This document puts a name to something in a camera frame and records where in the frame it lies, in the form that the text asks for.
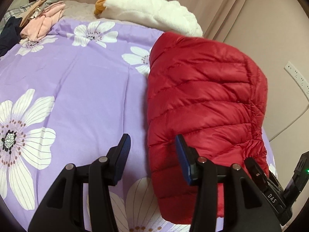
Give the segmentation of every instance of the pink garment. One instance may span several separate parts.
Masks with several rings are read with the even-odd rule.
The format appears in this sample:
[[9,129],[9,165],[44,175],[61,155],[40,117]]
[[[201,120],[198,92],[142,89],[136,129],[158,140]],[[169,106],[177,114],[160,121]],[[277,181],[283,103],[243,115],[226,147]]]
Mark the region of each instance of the pink garment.
[[23,28],[22,38],[28,37],[32,42],[38,42],[50,31],[50,28],[59,21],[64,12],[65,4],[59,1],[46,7],[44,11]]

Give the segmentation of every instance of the folded red jacket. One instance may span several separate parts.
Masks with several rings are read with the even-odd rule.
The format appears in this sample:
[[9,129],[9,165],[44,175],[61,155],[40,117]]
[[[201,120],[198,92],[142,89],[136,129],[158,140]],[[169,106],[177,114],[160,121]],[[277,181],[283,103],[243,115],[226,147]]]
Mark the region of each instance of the folded red jacket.
[[[161,215],[190,224],[197,195],[183,178],[177,134],[200,156],[230,166],[253,157],[268,175],[262,122],[267,80],[238,49],[204,38],[164,33],[150,54],[147,119],[151,178]],[[223,186],[218,213],[224,215]]]

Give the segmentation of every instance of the beige wall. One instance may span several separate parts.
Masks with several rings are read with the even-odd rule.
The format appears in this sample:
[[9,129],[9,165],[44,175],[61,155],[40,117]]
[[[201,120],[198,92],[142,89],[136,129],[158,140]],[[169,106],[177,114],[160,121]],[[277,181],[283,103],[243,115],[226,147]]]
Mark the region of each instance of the beige wall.
[[[297,0],[246,0],[224,41],[253,58],[268,78],[268,104],[264,128],[269,138],[292,123],[308,101],[283,69],[291,61],[309,81],[309,19]],[[303,152],[309,150],[307,111],[271,146],[278,177],[285,187]],[[309,196],[309,186],[294,204],[297,214]]]

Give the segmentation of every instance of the metal pin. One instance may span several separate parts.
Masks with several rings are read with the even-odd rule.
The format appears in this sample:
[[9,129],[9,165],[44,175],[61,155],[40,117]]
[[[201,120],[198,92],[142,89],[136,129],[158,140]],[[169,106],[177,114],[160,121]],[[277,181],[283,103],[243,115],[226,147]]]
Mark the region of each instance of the metal pin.
[[241,169],[241,166],[239,164],[235,163],[235,164],[232,165],[232,168],[238,171],[238,170]]
[[105,162],[108,161],[108,158],[107,158],[106,156],[102,156],[102,157],[100,157],[98,160],[99,160],[99,162],[101,162],[101,163],[105,163]]
[[205,162],[207,161],[207,159],[206,159],[205,157],[198,157],[198,158],[197,158],[197,161],[198,161],[199,163],[205,163]]
[[73,167],[74,167],[74,165],[72,163],[65,166],[66,170],[71,170],[71,169],[73,169]]

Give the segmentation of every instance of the power strip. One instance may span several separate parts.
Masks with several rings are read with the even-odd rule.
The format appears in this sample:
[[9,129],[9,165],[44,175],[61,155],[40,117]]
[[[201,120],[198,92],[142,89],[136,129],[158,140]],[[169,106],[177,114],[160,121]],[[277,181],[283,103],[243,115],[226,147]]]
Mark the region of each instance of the power strip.
[[304,78],[304,76],[296,69],[296,67],[289,61],[284,69],[291,75],[291,77],[298,84],[299,88],[305,94],[309,101],[309,83]]

